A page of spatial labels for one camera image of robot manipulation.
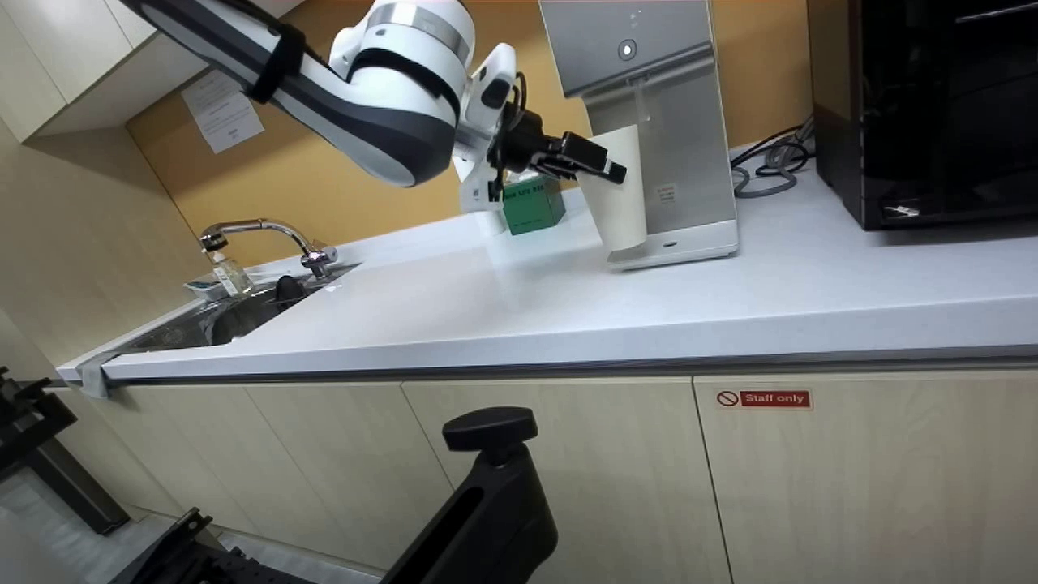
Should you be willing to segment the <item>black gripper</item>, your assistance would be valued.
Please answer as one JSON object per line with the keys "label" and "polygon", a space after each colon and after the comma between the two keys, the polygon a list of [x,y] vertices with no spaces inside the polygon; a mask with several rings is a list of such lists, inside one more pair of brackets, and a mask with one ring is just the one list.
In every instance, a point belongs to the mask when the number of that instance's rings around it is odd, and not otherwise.
{"label": "black gripper", "polygon": [[543,126],[543,117],[518,103],[502,107],[488,163],[492,169],[492,201],[502,197],[502,179],[525,169],[545,172],[551,179],[590,176],[609,185],[626,182],[626,165],[609,163],[606,145],[579,134],[551,137]]}

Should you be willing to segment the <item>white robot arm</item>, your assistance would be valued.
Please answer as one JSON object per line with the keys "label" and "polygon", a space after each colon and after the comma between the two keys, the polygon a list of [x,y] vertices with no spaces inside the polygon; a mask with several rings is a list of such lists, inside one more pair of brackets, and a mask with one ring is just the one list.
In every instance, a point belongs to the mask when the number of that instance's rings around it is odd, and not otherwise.
{"label": "white robot arm", "polygon": [[417,188],[455,169],[461,205],[482,211],[510,172],[626,182],[606,145],[545,134],[510,43],[473,63],[463,0],[373,0],[327,54],[253,0],[121,3],[386,185]]}

